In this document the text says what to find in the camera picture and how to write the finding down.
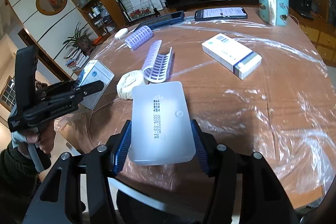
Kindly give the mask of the person's left hand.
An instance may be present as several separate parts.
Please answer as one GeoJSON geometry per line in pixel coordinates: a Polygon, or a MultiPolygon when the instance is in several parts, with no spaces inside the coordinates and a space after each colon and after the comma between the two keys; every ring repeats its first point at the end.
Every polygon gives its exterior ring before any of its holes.
{"type": "Polygon", "coordinates": [[[46,129],[40,133],[28,130],[24,131],[22,134],[27,143],[37,144],[45,154],[50,154],[54,148],[56,136],[56,132],[54,130],[54,120],[49,121],[46,129]]]}

